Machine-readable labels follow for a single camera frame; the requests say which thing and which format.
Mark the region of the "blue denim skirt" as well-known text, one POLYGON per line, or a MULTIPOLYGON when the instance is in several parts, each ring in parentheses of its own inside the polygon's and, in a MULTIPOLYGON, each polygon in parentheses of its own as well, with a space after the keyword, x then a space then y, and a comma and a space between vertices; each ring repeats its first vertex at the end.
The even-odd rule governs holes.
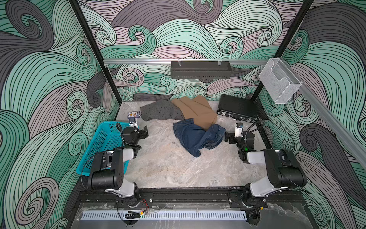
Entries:
POLYGON ((211 125, 207 130, 186 119, 173 124, 175 137, 183 148, 192 156, 200 157, 200 150, 214 149, 224 140, 226 129, 218 124, 211 125))

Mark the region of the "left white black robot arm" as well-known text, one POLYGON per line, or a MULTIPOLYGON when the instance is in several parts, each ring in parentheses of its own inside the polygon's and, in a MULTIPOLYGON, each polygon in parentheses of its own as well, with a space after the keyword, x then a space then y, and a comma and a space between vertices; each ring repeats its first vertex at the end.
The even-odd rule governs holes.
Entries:
POLYGON ((129 161, 141 150, 138 142, 148 136, 148 127, 140 130, 125 122, 101 123, 76 169, 78 175, 87 177, 82 185, 89 191, 109 192, 138 201, 137 185, 124 175, 129 161))

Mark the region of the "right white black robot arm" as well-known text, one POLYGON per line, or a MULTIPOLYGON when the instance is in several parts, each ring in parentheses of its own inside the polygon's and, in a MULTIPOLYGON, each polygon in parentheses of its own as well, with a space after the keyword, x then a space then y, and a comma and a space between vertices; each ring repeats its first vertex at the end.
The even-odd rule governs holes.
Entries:
POLYGON ((307 184, 306 175, 291 151, 254 150, 254 132, 262 129, 264 124, 264 121, 257 121, 244 130, 242 123, 236 123, 234 133, 225 133, 224 141, 237 146, 239 158, 244 163, 266 167, 266 175, 263 178, 245 186, 245 202, 263 201, 271 194, 285 189, 302 188, 307 184))

